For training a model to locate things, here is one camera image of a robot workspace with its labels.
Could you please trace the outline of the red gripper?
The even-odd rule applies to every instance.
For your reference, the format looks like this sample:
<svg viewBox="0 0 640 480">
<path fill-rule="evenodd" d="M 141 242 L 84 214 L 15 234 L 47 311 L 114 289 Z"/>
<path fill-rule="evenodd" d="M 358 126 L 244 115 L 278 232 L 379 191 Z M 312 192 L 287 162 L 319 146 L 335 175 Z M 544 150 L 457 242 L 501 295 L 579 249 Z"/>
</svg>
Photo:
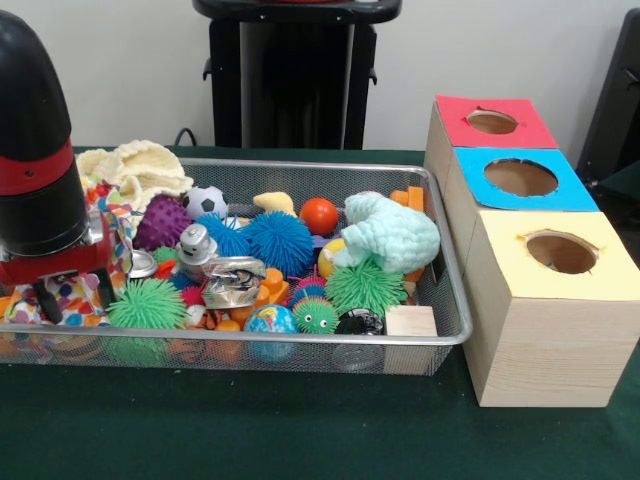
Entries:
<svg viewBox="0 0 640 480">
<path fill-rule="evenodd" d="M 111 239 L 105 214 L 90 212 L 89 224 L 79 243 L 58 252 L 41 256 L 9 255 L 1 251 L 1 283 L 3 285 L 32 284 L 36 299 L 46 320 L 59 324 L 62 312 L 55 296 L 44 284 L 48 277 L 97 271 L 98 294 L 102 306 L 116 302 L 116 294 L 108 267 Z"/>
</svg>

